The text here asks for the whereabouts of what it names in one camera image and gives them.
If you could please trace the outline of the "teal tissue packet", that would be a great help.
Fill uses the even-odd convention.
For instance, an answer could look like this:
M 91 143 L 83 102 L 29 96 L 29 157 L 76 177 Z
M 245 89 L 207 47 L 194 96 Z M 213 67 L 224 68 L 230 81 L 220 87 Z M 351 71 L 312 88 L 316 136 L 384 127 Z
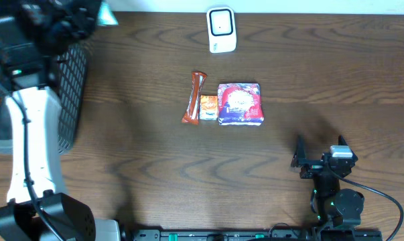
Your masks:
M 98 26 L 116 26 L 119 22 L 111 11 L 110 5 L 105 1 L 101 1 L 100 9 L 97 17 Z

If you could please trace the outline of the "purple pink floral liner pack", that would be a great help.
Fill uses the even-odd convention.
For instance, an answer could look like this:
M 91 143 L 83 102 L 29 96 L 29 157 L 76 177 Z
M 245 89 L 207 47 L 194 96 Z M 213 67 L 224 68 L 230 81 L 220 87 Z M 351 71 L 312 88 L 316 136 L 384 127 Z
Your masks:
M 264 121 L 258 83 L 218 85 L 218 122 L 226 125 L 259 126 Z

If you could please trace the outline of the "orange tissue pack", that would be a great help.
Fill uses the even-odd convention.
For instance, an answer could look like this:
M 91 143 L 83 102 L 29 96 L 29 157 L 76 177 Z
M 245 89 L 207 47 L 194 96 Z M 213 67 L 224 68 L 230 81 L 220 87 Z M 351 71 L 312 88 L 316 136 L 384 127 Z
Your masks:
M 218 118 L 218 97 L 202 95 L 200 97 L 199 118 L 205 121 L 214 121 Z

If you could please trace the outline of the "orange-red snack bar wrapper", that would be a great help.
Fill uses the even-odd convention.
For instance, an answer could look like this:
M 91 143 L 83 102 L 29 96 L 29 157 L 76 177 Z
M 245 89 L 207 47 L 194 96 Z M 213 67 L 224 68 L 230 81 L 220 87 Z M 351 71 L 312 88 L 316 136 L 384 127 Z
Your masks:
M 192 91 L 188 107 L 182 117 L 182 123 L 197 125 L 199 123 L 200 93 L 207 75 L 203 72 L 192 72 Z

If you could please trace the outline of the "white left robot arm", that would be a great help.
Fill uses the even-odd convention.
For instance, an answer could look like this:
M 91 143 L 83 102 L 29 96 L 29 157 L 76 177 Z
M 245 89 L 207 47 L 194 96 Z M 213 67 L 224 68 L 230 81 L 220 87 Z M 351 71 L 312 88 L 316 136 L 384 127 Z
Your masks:
M 120 240 L 116 220 L 70 197 L 60 156 L 72 147 L 87 57 L 81 43 L 108 12 L 97 0 L 0 1 L 0 149 L 13 167 L 0 207 L 4 240 Z

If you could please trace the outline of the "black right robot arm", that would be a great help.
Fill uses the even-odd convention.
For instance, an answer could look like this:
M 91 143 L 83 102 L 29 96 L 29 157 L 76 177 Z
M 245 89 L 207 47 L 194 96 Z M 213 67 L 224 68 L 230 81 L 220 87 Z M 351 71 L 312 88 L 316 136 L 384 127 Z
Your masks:
M 308 159 L 303 138 L 297 138 L 291 166 L 300 168 L 302 179 L 314 182 L 311 209 L 318 215 L 318 224 L 308 232 L 308 238 L 357 239 L 355 228 L 361 223 L 364 196 L 353 189 L 340 187 L 340 180 L 351 173 L 357 160 L 343 137 L 338 137 L 338 144 L 332 145 L 319 159 Z

